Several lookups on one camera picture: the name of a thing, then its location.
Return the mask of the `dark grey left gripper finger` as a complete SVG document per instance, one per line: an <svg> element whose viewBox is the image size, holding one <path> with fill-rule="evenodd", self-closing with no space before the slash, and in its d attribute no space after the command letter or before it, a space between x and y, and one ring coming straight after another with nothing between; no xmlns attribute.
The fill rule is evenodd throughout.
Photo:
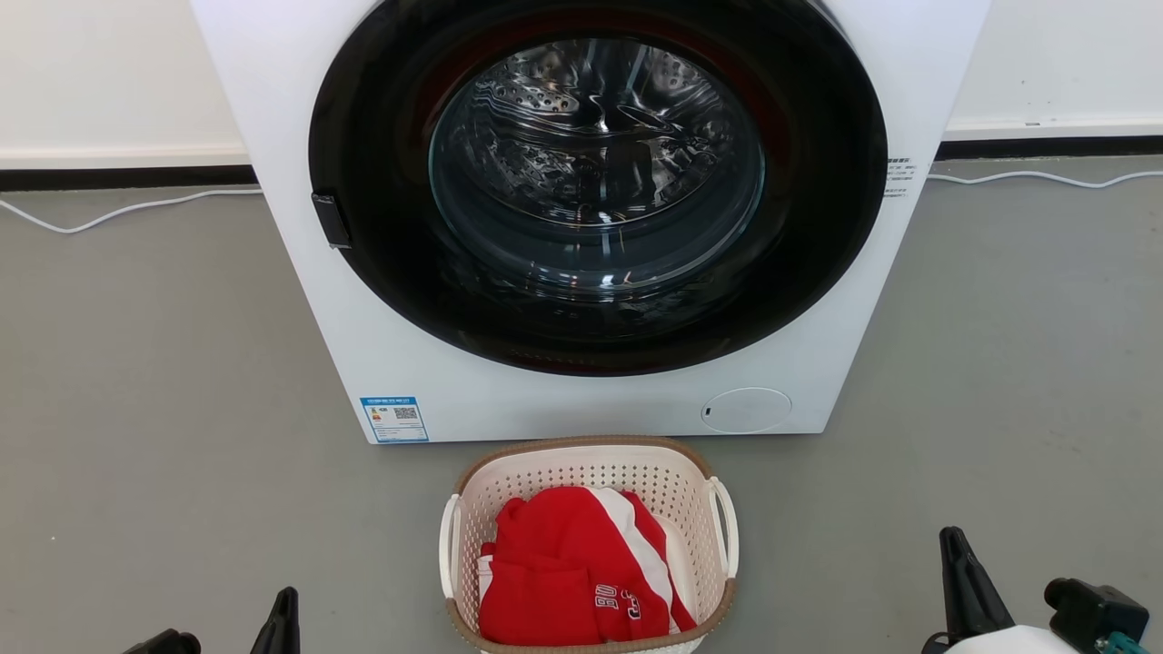
<svg viewBox="0 0 1163 654"><path fill-rule="evenodd" d="M299 593L286 587L274 596L266 621L251 646L250 654L299 654L302 651L299 624Z"/></svg>

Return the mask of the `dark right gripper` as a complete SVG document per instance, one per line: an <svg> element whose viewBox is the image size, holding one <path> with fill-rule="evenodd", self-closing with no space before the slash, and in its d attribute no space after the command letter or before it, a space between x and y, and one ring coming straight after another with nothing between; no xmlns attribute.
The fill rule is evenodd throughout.
<svg viewBox="0 0 1163 654"><path fill-rule="evenodd" d="M1009 616L1009 609L977 559L964 531L959 527L940 529L939 545L946 630L944 634L927 638L922 654L946 654L968 638L1014 628L1015 620Z"/></svg>

